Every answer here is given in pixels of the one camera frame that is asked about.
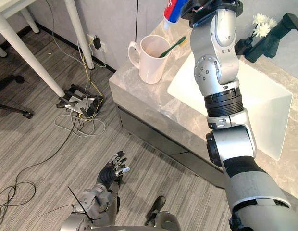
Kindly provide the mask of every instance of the electronic device on floor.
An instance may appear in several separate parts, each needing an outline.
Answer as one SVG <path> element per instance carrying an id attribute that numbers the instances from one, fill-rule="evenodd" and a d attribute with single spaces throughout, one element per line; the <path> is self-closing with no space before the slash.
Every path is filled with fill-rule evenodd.
<path id="1" fill-rule="evenodd" d="M 91 118 L 96 114 L 103 103 L 103 96 L 92 95 L 83 88 L 72 84 L 68 90 L 64 91 L 64 96 L 60 97 L 57 108 L 67 108 L 77 113 L 83 114 L 84 118 Z"/>

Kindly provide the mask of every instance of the white sink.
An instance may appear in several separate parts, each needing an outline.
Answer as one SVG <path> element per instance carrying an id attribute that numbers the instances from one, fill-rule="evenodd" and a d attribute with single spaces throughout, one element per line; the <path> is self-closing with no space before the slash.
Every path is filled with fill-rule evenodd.
<path id="1" fill-rule="evenodd" d="M 191 53 L 169 85 L 167 92 L 207 116 L 203 96 L 194 79 Z M 243 105 L 248 110 L 257 148 L 275 160 L 283 149 L 292 93 L 242 61 L 238 79 Z"/>

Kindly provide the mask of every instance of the green toothbrush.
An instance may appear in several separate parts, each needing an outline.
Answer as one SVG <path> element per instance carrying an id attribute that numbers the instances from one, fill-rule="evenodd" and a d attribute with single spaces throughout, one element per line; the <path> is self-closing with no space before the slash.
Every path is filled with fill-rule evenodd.
<path id="1" fill-rule="evenodd" d="M 165 52 L 163 52 L 160 56 L 159 56 L 159 58 L 163 58 L 163 57 L 165 57 L 167 54 L 168 54 L 168 52 L 170 52 L 175 46 L 177 46 L 177 45 L 179 45 L 179 44 L 181 44 L 184 40 L 186 39 L 186 36 L 183 36 L 182 38 L 180 38 L 171 48 L 169 48 L 167 51 L 165 51 Z"/>

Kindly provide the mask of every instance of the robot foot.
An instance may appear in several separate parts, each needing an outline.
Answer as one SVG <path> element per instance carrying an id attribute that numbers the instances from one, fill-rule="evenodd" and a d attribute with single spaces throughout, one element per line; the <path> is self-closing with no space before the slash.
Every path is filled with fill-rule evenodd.
<path id="1" fill-rule="evenodd" d="M 150 211 L 147 213 L 146 215 L 146 222 L 145 222 L 145 226 L 154 226 L 154 219 L 156 217 L 156 215 L 161 211 L 161 209 L 163 208 L 164 204 L 166 202 L 165 197 L 163 196 L 159 196 L 153 203 Z"/>

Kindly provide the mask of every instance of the toothpaste tube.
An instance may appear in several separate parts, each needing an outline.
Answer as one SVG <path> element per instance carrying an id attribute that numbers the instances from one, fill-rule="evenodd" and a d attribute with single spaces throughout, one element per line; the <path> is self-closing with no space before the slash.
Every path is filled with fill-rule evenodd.
<path id="1" fill-rule="evenodd" d="M 180 18 L 181 8 L 188 0 L 168 0 L 164 11 L 164 28 L 168 29 L 169 25 L 174 24 Z"/>

